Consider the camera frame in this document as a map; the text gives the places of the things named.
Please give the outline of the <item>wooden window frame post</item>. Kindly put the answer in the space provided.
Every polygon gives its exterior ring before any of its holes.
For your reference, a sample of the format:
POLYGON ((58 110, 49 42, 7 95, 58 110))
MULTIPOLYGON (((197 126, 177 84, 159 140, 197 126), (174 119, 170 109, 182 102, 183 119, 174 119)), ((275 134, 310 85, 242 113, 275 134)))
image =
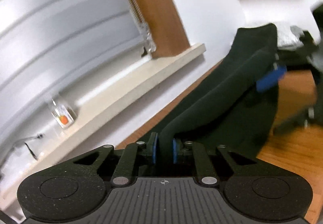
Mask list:
POLYGON ((147 22, 156 50, 153 58, 177 56, 190 48, 173 0, 136 0, 147 22))

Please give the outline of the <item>clear bottle orange label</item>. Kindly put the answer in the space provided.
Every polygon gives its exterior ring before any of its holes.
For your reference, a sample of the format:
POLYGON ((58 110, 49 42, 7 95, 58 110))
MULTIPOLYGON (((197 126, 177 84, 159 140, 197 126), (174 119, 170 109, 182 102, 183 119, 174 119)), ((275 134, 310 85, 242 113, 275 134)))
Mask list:
POLYGON ((48 106, 52 116, 62 129, 70 127, 75 122, 75 112, 61 97, 51 98, 48 102, 48 106))

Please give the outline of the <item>grey white folded garment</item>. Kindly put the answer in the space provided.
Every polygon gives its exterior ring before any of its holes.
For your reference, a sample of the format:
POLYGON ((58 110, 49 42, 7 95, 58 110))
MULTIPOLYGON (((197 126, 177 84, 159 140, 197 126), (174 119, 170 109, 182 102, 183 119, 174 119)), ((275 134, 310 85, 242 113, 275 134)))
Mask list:
POLYGON ((292 51, 305 45, 301 38, 305 37, 306 30, 288 22, 274 22, 274 25, 277 27, 278 49, 292 51))

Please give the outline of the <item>black garment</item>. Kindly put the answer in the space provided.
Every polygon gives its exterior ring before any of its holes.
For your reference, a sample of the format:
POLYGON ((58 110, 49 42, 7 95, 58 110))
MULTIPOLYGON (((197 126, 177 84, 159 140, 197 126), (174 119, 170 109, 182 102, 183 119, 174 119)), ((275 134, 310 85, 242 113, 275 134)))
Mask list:
POLYGON ((209 149, 224 145, 255 158, 266 143, 278 109, 279 87, 258 83, 274 70, 277 27, 240 28, 231 50, 202 82, 152 131, 153 163, 174 163, 174 145, 183 141, 209 149))

